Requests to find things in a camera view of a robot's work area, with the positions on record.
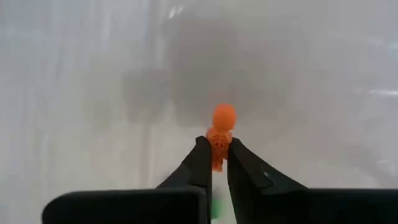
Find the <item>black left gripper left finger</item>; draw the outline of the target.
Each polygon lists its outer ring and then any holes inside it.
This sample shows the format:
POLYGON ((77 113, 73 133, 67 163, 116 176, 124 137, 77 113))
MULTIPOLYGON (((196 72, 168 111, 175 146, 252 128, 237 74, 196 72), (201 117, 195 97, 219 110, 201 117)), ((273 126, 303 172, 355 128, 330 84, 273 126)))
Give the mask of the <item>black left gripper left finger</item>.
POLYGON ((153 189, 75 191, 51 200, 45 224, 211 222, 211 147, 204 136, 182 163, 153 189))

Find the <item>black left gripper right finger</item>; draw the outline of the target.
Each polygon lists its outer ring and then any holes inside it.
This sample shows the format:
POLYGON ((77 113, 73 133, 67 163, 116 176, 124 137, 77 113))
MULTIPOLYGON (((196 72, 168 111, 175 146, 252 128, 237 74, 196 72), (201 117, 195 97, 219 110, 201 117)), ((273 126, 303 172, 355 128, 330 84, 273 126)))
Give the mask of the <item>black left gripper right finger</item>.
POLYGON ((396 189, 310 188, 234 138, 228 185, 237 223, 397 224, 396 189))

